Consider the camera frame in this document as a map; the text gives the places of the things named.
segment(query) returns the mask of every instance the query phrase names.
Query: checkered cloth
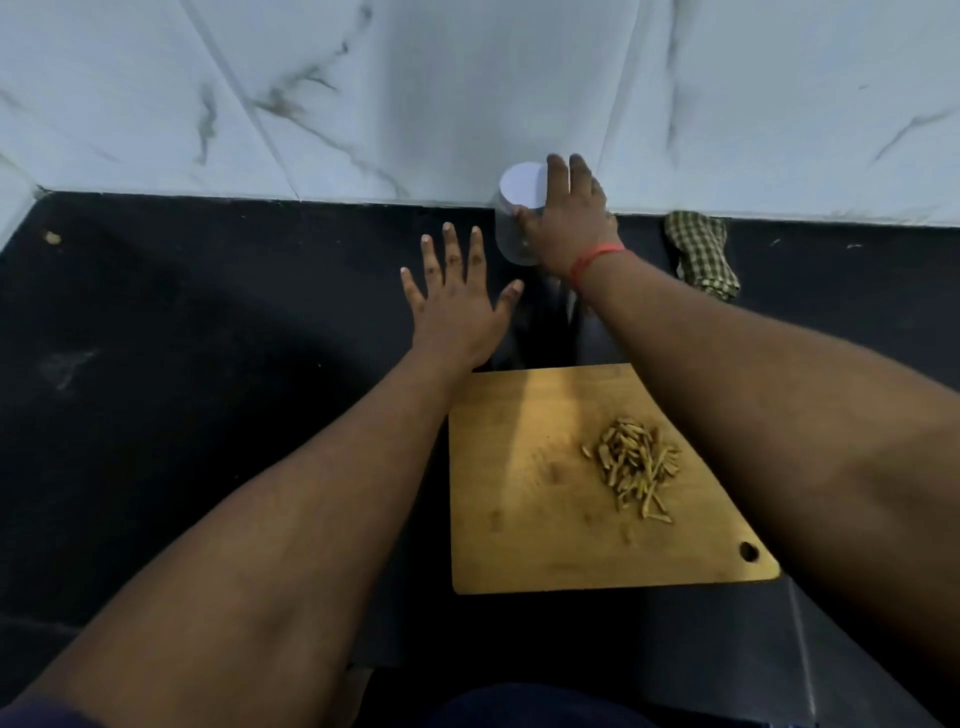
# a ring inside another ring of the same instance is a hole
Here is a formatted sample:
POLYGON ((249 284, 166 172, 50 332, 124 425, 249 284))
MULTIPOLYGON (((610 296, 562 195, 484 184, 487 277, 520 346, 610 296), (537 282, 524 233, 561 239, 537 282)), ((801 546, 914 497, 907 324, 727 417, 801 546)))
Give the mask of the checkered cloth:
POLYGON ((740 281, 723 255, 727 228, 723 220, 699 212, 678 210, 663 221, 671 243, 680 251, 677 276, 721 301, 732 301, 740 281))

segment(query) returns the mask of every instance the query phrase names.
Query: person's right arm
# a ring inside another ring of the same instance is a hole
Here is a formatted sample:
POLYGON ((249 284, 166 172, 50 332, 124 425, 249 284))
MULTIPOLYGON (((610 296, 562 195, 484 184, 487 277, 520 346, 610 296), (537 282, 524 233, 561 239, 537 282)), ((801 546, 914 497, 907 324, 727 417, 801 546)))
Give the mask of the person's right arm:
MULTIPOLYGON (((579 157, 520 222, 565 277, 615 237, 579 157)), ((720 303, 629 253, 584 302, 764 543, 960 688, 960 396, 854 344, 720 303)))

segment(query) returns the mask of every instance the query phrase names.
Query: wooden cutting board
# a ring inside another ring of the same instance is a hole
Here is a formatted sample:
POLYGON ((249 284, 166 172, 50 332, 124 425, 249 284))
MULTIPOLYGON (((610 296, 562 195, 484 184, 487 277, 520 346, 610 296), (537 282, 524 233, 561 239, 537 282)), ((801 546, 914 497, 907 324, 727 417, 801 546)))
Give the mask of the wooden cutting board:
POLYGON ((450 412, 458 594, 773 579, 780 566, 626 364, 470 376, 450 412), (620 416, 663 430, 675 523, 618 513, 580 446, 620 416))

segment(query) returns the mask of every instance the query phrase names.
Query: person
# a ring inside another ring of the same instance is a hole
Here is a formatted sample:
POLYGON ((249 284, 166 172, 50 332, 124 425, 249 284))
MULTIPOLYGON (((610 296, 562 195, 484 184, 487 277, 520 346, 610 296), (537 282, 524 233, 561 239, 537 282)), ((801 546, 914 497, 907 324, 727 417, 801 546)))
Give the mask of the person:
MULTIPOLYGON (((960 396, 720 303, 631 253, 594 255, 618 241, 603 189, 578 156, 569 167, 551 156, 548 170, 543 215, 518 214, 543 266, 560 277, 578 267, 585 303, 788 569, 960 687, 960 396)), ((444 266, 426 235, 422 257, 425 290, 400 271, 414 335, 394 369, 157 556, 0 725, 321 722, 454 393, 522 292, 515 281, 491 305, 477 228, 466 262, 449 224, 444 266)), ((521 688, 463 696, 428 720, 645 724, 585 696, 521 688)))

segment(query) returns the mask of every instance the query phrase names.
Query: red thread wristband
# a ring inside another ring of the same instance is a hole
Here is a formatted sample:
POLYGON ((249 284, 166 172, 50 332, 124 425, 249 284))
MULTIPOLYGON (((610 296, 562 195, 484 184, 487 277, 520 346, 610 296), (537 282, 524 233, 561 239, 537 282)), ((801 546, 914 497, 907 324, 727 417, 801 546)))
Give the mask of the red thread wristband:
POLYGON ((587 248, 580 253, 580 257, 574 260, 573 265, 570 266, 570 287, 577 293, 580 293, 580 276, 584 274, 584 271, 586 271, 594 259, 606 253, 616 253, 625 250, 627 249, 624 248, 623 243, 619 241, 615 243, 597 243, 593 247, 587 248))

